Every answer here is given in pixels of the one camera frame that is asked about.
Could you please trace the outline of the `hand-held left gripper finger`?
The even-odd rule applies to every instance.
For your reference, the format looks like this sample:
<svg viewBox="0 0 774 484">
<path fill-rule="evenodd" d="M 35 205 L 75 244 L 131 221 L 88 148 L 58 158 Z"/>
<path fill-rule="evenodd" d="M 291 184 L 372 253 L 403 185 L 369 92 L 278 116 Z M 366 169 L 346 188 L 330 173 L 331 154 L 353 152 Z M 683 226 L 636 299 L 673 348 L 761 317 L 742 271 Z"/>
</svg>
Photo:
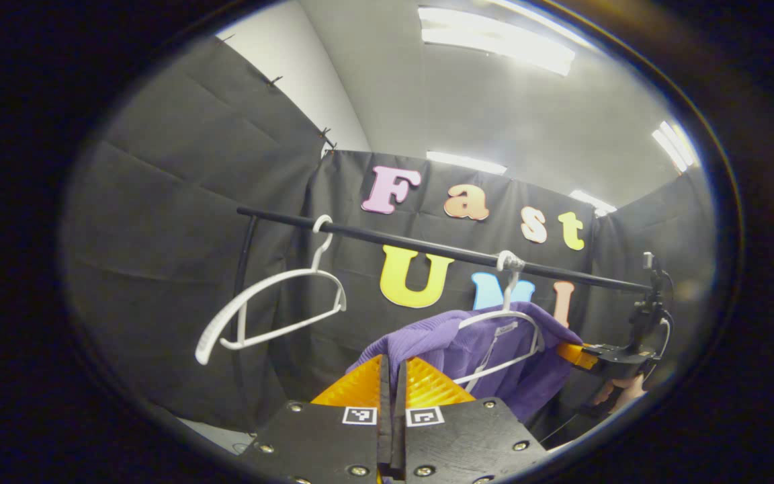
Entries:
<svg viewBox="0 0 774 484">
<path fill-rule="evenodd" d="M 264 483 L 380 483 L 389 413 L 389 362 L 375 356 L 312 401 L 283 404 L 240 460 Z"/>
<path fill-rule="evenodd" d="M 496 397 L 473 398 L 420 358 L 403 362 L 392 405 L 392 477 L 506 483 L 549 456 Z"/>
</svg>

